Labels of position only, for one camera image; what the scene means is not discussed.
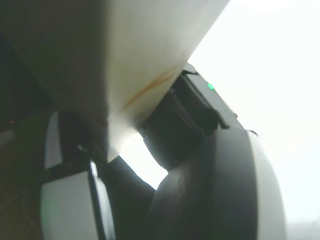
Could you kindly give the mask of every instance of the wooden surface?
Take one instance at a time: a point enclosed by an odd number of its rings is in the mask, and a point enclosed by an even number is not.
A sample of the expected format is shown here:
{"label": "wooden surface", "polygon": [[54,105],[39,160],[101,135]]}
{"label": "wooden surface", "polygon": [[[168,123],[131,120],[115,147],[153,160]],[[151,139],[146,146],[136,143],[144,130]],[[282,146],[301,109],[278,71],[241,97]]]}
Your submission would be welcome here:
{"label": "wooden surface", "polygon": [[158,105],[229,0],[2,0],[0,29],[109,161]]}

